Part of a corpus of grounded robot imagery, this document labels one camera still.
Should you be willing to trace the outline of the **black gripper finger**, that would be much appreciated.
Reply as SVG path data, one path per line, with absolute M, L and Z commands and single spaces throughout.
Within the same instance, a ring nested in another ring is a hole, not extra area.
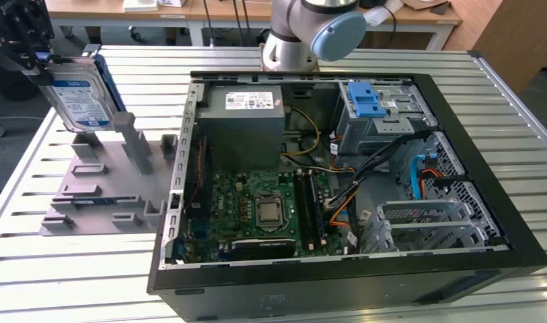
M 54 76 L 48 71 L 50 52 L 36 52 L 26 42 L 0 38 L 0 67 L 19 71 L 38 86 L 50 86 Z

